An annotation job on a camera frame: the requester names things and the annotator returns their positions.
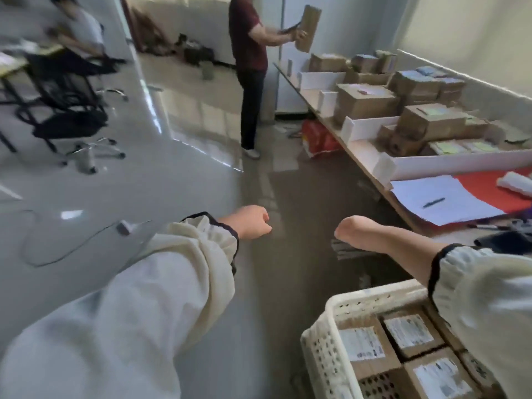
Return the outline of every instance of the white shirt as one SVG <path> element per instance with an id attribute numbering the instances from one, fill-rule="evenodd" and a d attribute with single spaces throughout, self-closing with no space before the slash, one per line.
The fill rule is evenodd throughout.
<path id="1" fill-rule="evenodd" d="M 170 224 L 107 288 L 63 305 L 11 343 L 0 397 L 179 398 L 173 358 L 232 299 L 237 244 L 207 216 Z"/>
<path id="2" fill-rule="evenodd" d="M 102 26 L 98 20 L 90 15 L 83 8 L 78 8 L 76 19 L 69 20 L 70 30 L 74 38 L 83 44 L 103 45 L 103 31 Z M 85 53 L 77 48 L 72 49 L 83 58 L 90 57 L 89 53 Z"/>
<path id="3" fill-rule="evenodd" d="M 440 315 L 493 373 L 508 399 L 530 398 L 532 260 L 490 249 L 454 248 L 439 261 L 433 299 Z"/>

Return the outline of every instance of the plastic basket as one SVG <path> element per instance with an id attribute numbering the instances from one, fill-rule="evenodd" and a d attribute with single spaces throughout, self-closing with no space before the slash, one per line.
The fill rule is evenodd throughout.
<path id="1" fill-rule="evenodd" d="M 301 336 L 303 355 L 316 399 L 398 398 L 394 389 L 389 390 L 387 374 L 360 383 L 357 381 L 336 323 L 401 308 L 423 301 L 427 295 L 426 288 L 416 280 L 409 280 L 330 298 L 325 305 L 325 312 Z M 387 390 L 382 394 L 384 385 Z"/>

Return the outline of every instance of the gray floor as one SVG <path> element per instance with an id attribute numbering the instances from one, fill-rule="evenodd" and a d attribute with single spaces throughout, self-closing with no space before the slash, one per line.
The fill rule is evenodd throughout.
<path id="1" fill-rule="evenodd" d="M 24 198 L 0 196 L 0 344 L 103 286 L 164 222 L 261 204 L 273 232 L 242 244 L 234 300 L 176 366 L 186 398 L 294 397 L 289 380 L 303 365 L 299 337 L 326 300 L 356 290 L 364 273 L 374 285 L 405 278 L 385 257 L 339 262 L 330 247 L 337 223 L 352 214 L 401 222 L 357 187 L 363 174 L 345 153 L 310 160 L 301 140 L 262 126 L 263 159 L 243 158 L 237 141 L 242 92 L 230 70 L 217 68 L 216 79 L 203 82 L 196 68 L 171 58 L 142 61 L 147 83 L 160 91 L 152 92 L 150 112 L 132 68 L 108 80 L 131 99 L 108 97 L 111 124 L 103 135 L 117 139 L 128 157 L 101 158 L 97 175 L 74 164 L 58 167 L 30 127 L 0 108 L 0 127 L 20 149 L 14 155 L 0 146 L 0 184 Z M 102 233 L 54 265 L 33 268 L 22 259 L 50 261 L 117 219 L 153 221 L 131 238 Z"/>

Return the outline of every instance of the red bag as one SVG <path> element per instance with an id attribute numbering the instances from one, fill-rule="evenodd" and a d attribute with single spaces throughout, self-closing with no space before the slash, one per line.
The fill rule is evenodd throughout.
<path id="1" fill-rule="evenodd" d="M 310 158 L 322 153 L 332 153 L 342 150 L 342 145 L 336 141 L 327 128 L 317 120 L 305 120 L 301 127 L 303 148 Z"/>

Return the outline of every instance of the black cuff trim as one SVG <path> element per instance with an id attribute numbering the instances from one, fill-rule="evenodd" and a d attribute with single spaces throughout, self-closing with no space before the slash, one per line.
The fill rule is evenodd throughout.
<path id="1" fill-rule="evenodd" d="M 453 251 L 454 249 L 456 249 L 456 248 L 458 248 L 460 246 L 463 246 L 463 245 L 461 245 L 461 244 L 451 244 L 449 246 L 446 246 L 442 250 L 440 250 L 436 254 L 436 256 L 434 256 L 434 259 L 433 259 L 433 262 L 432 262 L 432 268 L 430 270 L 430 278 L 429 278 L 429 284 L 427 286 L 427 289 L 429 291 L 429 300 L 430 300 L 430 302 L 432 302 L 432 304 L 434 305 L 436 310 L 438 309 L 438 307 L 434 303 L 433 295 L 434 295 L 434 290 L 436 288 L 436 284 L 439 281 L 439 263 L 451 251 Z"/>
<path id="2" fill-rule="evenodd" d="M 204 211 L 202 213 L 189 215 L 188 217 L 182 219 L 181 222 L 183 222 L 183 221 L 185 221 L 187 219 L 195 219 L 195 218 L 203 217 L 203 216 L 206 216 L 209 219 L 209 222 L 210 222 L 210 224 L 212 226 L 222 227 L 223 229 L 229 231 L 230 234 L 233 235 L 236 238 L 236 252 L 235 252 L 235 256 L 233 256 L 233 260 L 231 261 L 232 272 L 233 272 L 233 275 L 235 275 L 236 274 L 235 257 L 236 257 L 236 255 L 238 253 L 238 249 L 240 248 L 240 238 L 238 238 L 238 234 L 236 233 L 236 231 L 233 228 L 231 228 L 227 224 L 223 224 L 221 222 L 216 221 L 216 219 L 212 215 L 207 213 L 206 211 Z"/>

